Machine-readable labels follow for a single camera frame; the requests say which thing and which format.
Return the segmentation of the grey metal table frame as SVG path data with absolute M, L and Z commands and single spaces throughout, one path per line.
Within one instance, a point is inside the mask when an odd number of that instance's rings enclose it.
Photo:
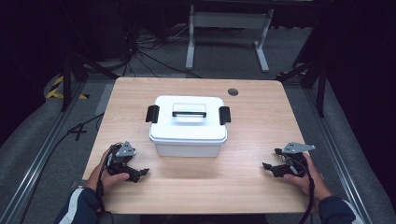
M 264 41 L 270 28 L 274 11 L 269 9 L 263 14 L 228 13 L 228 12 L 202 12 L 195 6 L 190 6 L 189 16 L 189 44 L 185 68 L 191 70 L 194 60 L 194 30 L 199 28 L 236 28 L 261 30 L 261 37 L 254 42 L 257 58 L 264 73 L 269 72 L 269 65 L 263 50 Z

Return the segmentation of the person's left hand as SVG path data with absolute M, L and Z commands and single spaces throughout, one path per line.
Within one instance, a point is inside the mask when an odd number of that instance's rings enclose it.
M 103 184 L 103 191 L 107 192 L 113 186 L 129 179 L 130 176 L 127 173 L 110 175 L 107 170 L 102 171 L 102 166 L 103 163 L 106 161 L 106 155 L 108 152 L 109 150 L 104 152 L 100 162 L 92 170 L 92 173 L 90 174 L 87 182 L 84 185 L 85 188 L 90 188 L 93 191 L 96 191 L 98 179 L 101 179 Z

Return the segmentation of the person's right hand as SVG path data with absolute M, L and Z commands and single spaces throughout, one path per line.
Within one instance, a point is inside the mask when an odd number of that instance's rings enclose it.
M 304 157 L 307 162 L 307 167 L 308 167 L 308 173 L 311 174 L 311 178 L 313 180 L 313 183 L 315 185 L 314 187 L 314 199 L 319 203 L 321 200 L 332 196 L 331 191 L 326 187 L 324 181 L 322 180 L 317 168 L 315 167 L 314 163 L 311 160 L 311 157 L 307 154 L 304 153 Z M 283 175 L 283 178 L 290 182 L 293 185 L 296 185 L 301 188 L 301 190 L 309 195 L 309 187 L 310 187 L 310 177 L 308 174 L 305 174 L 304 177 L 298 177 L 295 175 Z

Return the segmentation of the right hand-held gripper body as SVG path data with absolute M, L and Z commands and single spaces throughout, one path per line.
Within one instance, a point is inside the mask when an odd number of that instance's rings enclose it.
M 315 148 L 312 145 L 288 142 L 281 148 L 282 154 L 278 155 L 284 164 L 273 167 L 274 177 L 282 177 L 285 174 L 303 177 L 307 170 L 307 162 L 303 153 Z

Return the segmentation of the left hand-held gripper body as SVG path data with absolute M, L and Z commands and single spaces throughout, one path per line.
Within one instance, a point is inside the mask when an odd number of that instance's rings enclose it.
M 107 171 L 111 175 L 127 173 L 129 176 L 139 176 L 140 173 L 136 169 L 128 166 L 128 162 L 135 154 L 135 149 L 128 141 L 112 145 L 107 156 Z

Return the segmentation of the black lid handle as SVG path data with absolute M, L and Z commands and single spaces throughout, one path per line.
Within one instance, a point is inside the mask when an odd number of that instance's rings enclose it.
M 173 111 L 172 117 L 200 117 L 206 118 L 206 112 L 202 111 Z

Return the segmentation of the white plastic storage box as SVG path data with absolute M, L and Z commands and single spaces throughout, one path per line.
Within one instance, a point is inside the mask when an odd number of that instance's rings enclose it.
M 164 157 L 217 157 L 222 144 L 156 144 L 158 154 Z

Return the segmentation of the yellow black floor tape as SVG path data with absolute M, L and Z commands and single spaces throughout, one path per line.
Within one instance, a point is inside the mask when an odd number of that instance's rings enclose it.
M 57 92 L 58 88 L 64 81 L 64 76 L 59 75 L 55 81 L 53 82 L 49 92 L 47 93 L 46 98 L 58 98 L 58 99 L 63 99 L 64 95 L 62 93 Z M 89 94 L 81 94 L 78 99 L 81 100 L 88 100 L 90 98 Z

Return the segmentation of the aluminium floor rail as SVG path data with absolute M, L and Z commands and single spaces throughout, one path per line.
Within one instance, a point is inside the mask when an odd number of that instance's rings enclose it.
M 316 97 L 314 93 L 310 90 L 304 90 L 304 96 L 306 97 L 309 106 L 314 113 L 314 118 L 318 123 L 321 133 L 324 135 L 326 146 L 329 149 L 329 154 L 332 160 L 332 164 L 334 165 L 335 171 L 340 178 L 340 182 L 343 186 L 346 196 L 348 197 L 348 200 L 357 210 L 358 214 L 360 215 L 363 221 L 363 224 L 373 224 L 368 214 L 368 211 L 365 205 L 363 204 L 361 196 L 357 190 L 357 186 L 355 185 L 355 182 L 353 181 L 347 169 L 347 165 L 343 160 L 343 157 L 338 149 L 338 146 L 336 145 L 335 140 L 332 137 L 332 133 L 329 129 L 329 126 L 325 118 L 323 118 L 317 110 Z
M 71 96 L 69 98 L 64 98 L 64 101 L 67 103 L 67 107 L 64 111 L 60 111 L 57 114 L 57 117 L 53 121 L 44 142 L 40 145 L 32 163 L 24 173 L 21 183 L 7 204 L 4 213 L 0 216 L 0 224 L 12 224 L 13 222 L 18 222 L 24 218 L 31 201 L 33 200 L 36 187 L 43 174 L 45 166 L 48 163 L 52 152 L 60 143 L 60 141 L 56 141 L 59 132 L 64 126 L 67 116 L 82 93 L 84 87 L 84 83 L 77 83 L 76 87 L 71 91 Z

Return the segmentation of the black tripod stand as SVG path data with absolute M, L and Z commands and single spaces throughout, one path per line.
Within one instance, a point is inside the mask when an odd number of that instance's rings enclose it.
M 319 61 L 313 61 L 309 63 L 304 63 L 297 66 L 289 72 L 281 72 L 276 76 L 276 80 L 284 82 L 292 77 L 300 75 L 305 72 L 304 77 L 300 80 L 300 86 L 303 89 L 311 89 L 315 83 L 318 83 L 317 98 L 316 98 L 316 108 L 318 114 L 324 117 L 324 95 L 326 88 L 326 74 L 327 70 L 325 68 L 325 63 Z
M 84 64 L 89 65 L 93 69 L 100 73 L 110 77 L 111 79 L 117 79 L 118 76 L 113 72 L 107 70 L 102 65 L 94 60 L 91 60 L 81 54 L 69 53 L 64 59 L 64 99 L 61 111 L 64 112 L 72 101 L 72 87 L 71 77 L 75 77 L 77 82 L 86 82 L 88 80 L 88 74 L 84 68 Z

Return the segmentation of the white box lid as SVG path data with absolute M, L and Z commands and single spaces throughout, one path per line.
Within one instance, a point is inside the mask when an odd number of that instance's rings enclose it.
M 227 106 L 219 97 L 161 95 L 157 123 L 151 123 L 149 138 L 155 144 L 223 144 L 227 127 L 219 124 L 219 108 Z M 172 117 L 173 111 L 202 111 L 206 118 Z

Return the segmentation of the black box latch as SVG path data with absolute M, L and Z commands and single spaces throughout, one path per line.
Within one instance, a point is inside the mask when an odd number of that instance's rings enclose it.
M 160 107 L 158 105 L 150 105 L 147 110 L 146 122 L 157 123 Z
M 232 121 L 231 118 L 231 110 L 228 106 L 221 106 L 219 108 L 219 124 L 225 125 L 226 123 L 230 123 Z

